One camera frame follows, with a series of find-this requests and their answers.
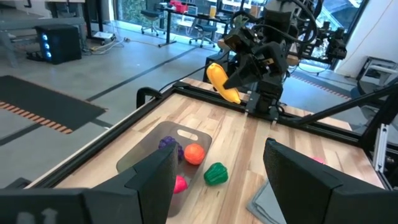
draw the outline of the concrete floor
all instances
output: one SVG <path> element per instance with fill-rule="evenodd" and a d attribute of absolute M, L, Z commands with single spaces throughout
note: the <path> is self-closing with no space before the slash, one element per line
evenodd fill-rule
<path fill-rule="evenodd" d="M 0 75 L 14 75 L 77 98 L 108 108 L 98 119 L 115 124 L 136 109 L 136 91 L 149 86 L 155 89 L 202 67 L 206 57 L 215 53 L 186 42 L 162 47 L 161 38 L 119 29 L 119 35 L 133 42 L 115 47 L 105 55 L 84 56 L 81 60 L 51 65 L 19 57 L 19 68 L 11 68 L 4 49 L 0 50 Z M 202 79 L 203 70 L 191 77 Z M 328 73 L 324 78 L 334 85 L 344 77 Z M 346 101 L 303 81 L 288 78 L 282 102 L 304 110 L 318 112 Z M 352 124 L 366 122 L 359 108 L 335 116 Z M 29 129 L 33 122 L 0 110 L 0 142 Z M 105 131 L 104 127 L 88 123 L 72 134 L 64 135 L 39 127 L 6 144 L 0 144 L 0 188 L 18 177 L 34 180 Z"/>

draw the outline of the computer tower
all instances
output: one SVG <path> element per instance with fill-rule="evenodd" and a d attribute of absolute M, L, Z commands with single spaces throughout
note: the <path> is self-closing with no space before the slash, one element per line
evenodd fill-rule
<path fill-rule="evenodd" d="M 77 27 L 66 24 L 37 26 L 40 51 L 46 62 L 58 65 L 81 59 L 80 36 Z"/>

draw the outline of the office chair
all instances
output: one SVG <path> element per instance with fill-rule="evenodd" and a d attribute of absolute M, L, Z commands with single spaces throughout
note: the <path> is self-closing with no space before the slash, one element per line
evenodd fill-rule
<path fill-rule="evenodd" d="M 141 14 L 148 19 L 149 21 L 151 21 L 151 25 L 148 27 L 141 27 L 141 33 L 144 34 L 144 31 L 147 29 L 150 29 L 150 31 L 153 33 L 155 31 L 156 36 L 159 36 L 159 34 L 157 33 L 158 31 L 163 31 L 163 34 L 165 34 L 166 32 L 160 28 L 156 28 L 154 25 L 154 22 L 158 19 L 162 19 L 164 17 L 164 13 L 162 11 L 159 11 L 157 9 L 157 7 L 159 7 L 159 3 L 160 1 L 151 1 L 151 0 L 147 0 L 146 1 L 146 9 L 145 10 L 141 10 Z"/>
<path fill-rule="evenodd" d="M 212 40 L 210 40 L 210 38 L 208 38 L 206 36 L 211 35 L 212 32 L 216 32 L 217 27 L 209 24 L 209 21 L 206 20 L 206 19 L 208 19 L 208 17 L 203 16 L 203 18 L 201 18 L 200 15 L 198 15 L 198 17 L 199 17 L 199 19 L 195 19 L 193 21 L 193 27 L 198 30 L 199 36 L 196 38 L 190 39 L 189 44 L 192 44 L 193 40 L 195 42 L 198 42 L 198 40 L 201 40 L 200 47 L 203 47 L 203 41 L 207 41 L 207 42 L 209 42 L 209 44 L 213 44 L 213 47 L 216 47 L 216 43 L 213 42 Z"/>

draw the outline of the purple toy eggplant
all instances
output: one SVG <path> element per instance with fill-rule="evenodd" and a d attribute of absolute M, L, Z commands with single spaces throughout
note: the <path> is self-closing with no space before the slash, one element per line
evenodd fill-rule
<path fill-rule="evenodd" d="M 166 145 L 176 142 L 177 143 L 177 149 L 178 149 L 178 160 L 182 161 L 184 158 L 184 150 L 182 150 L 182 146 L 172 137 L 172 136 L 166 136 L 162 140 L 160 140 L 158 149 L 163 149 Z"/>

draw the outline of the gray cloth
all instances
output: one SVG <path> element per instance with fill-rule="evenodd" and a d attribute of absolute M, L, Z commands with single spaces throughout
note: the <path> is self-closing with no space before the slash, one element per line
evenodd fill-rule
<path fill-rule="evenodd" d="M 265 224 L 286 224 L 268 181 L 259 189 L 246 208 Z"/>

